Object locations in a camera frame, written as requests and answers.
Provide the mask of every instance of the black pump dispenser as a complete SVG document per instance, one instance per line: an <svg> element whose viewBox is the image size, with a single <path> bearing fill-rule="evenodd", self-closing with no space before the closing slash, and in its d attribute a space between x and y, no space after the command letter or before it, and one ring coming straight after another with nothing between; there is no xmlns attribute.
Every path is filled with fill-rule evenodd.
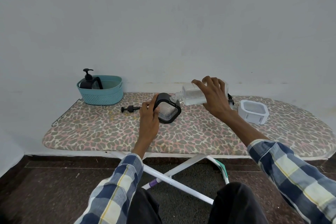
<svg viewBox="0 0 336 224"><path fill-rule="evenodd" d="M89 74L89 71L93 71L93 69L85 68L83 69L84 72L86 72L85 75L85 81L82 81L79 85L82 89L92 89L92 90L102 90L102 82L99 77L92 77L91 74Z"/></svg>

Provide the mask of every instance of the dark pants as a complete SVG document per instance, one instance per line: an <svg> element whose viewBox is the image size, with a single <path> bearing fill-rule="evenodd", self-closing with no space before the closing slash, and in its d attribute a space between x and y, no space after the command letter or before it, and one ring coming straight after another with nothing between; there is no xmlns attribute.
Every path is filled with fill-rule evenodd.
<svg viewBox="0 0 336 224"><path fill-rule="evenodd" d="M162 224L159 204L145 189L137 189L128 211L127 224ZM267 224L251 189L239 182L229 183L217 192L208 224Z"/></svg>

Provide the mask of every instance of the clear plastic bottle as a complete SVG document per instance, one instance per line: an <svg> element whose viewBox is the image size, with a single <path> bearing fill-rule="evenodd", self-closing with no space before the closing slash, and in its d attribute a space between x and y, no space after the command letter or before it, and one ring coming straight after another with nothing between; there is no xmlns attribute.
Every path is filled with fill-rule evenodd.
<svg viewBox="0 0 336 224"><path fill-rule="evenodd" d="M225 96L228 98L229 86L225 82ZM193 83L185 83L182 86L182 91L176 92L170 97L170 100L176 102L177 99L182 99L185 105L197 105L206 103L207 100L203 92Z"/></svg>

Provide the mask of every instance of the finger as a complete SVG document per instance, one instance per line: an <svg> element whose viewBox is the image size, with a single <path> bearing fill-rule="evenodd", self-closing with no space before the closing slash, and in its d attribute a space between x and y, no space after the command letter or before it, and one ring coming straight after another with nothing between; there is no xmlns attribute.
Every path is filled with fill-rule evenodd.
<svg viewBox="0 0 336 224"><path fill-rule="evenodd" d="M221 79L218 79L220 89L222 90L223 93L225 93L225 82L223 82Z"/></svg>
<svg viewBox="0 0 336 224"><path fill-rule="evenodd" d="M207 86L213 86L213 82L211 80L211 77L210 76L206 76L202 79L202 82L203 83L207 83Z"/></svg>
<svg viewBox="0 0 336 224"><path fill-rule="evenodd" d="M146 111L147 110L147 106L149 105L149 102L143 102L142 103L142 111Z"/></svg>
<svg viewBox="0 0 336 224"><path fill-rule="evenodd" d="M156 102L157 97L158 97L158 93L154 95L154 97L152 98L152 100L149 103L148 110L151 111L151 112L153 112L154 104Z"/></svg>
<svg viewBox="0 0 336 224"><path fill-rule="evenodd" d="M219 82L218 82L218 78L217 77L211 77L211 80L212 80L212 82L213 82L213 85L215 86L215 87L217 87L217 88L221 88L220 86L219 86Z"/></svg>
<svg viewBox="0 0 336 224"><path fill-rule="evenodd" d="M206 92L207 87L204 85L203 82L194 79L191 81L191 83L195 84L203 93Z"/></svg>

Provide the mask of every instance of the white plastic container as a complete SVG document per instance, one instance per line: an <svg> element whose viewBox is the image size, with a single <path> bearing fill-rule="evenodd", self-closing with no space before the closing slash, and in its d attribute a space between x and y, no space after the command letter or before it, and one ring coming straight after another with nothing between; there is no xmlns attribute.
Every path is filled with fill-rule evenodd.
<svg viewBox="0 0 336 224"><path fill-rule="evenodd" d="M228 98L229 86L225 82L225 96ZM176 92L171 96L170 100L176 102L177 99L182 99L185 105L197 105L206 103L207 100L203 92L193 83L185 83L182 86L182 91Z"/></svg>
<svg viewBox="0 0 336 224"><path fill-rule="evenodd" d="M269 116L268 108L263 103L241 100L238 107L238 114L247 122L264 124Z"/></svg>

